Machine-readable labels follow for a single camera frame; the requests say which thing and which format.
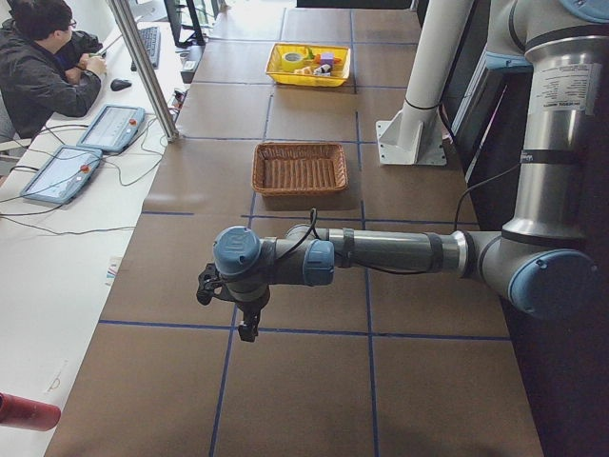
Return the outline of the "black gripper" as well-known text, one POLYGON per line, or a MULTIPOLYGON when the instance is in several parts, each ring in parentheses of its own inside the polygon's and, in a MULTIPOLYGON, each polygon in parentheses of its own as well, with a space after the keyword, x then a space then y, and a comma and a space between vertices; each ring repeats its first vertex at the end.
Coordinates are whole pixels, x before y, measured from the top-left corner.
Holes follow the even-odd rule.
POLYGON ((270 288, 259 287, 252 290, 228 289, 232 301, 243 312, 243 319, 238 326, 240 339, 244 342, 255 342, 259 334, 260 310, 269 301, 270 288))

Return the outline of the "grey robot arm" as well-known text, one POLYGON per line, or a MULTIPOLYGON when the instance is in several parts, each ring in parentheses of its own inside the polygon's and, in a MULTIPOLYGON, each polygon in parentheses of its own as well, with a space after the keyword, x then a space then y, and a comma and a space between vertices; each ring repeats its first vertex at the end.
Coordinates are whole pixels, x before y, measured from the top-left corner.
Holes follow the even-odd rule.
POLYGON ((214 241, 198 301, 235 304, 243 314, 239 335, 248 342, 257 337, 271 286, 326 286, 336 268, 399 275, 455 271, 538 319, 567 316, 588 304, 600 276, 580 250, 578 212, 586 136, 608 73, 608 5, 495 1, 485 59, 491 69, 533 72, 515 211, 500 230, 439 235, 309 223, 284 238, 262 238, 231 227, 214 241))

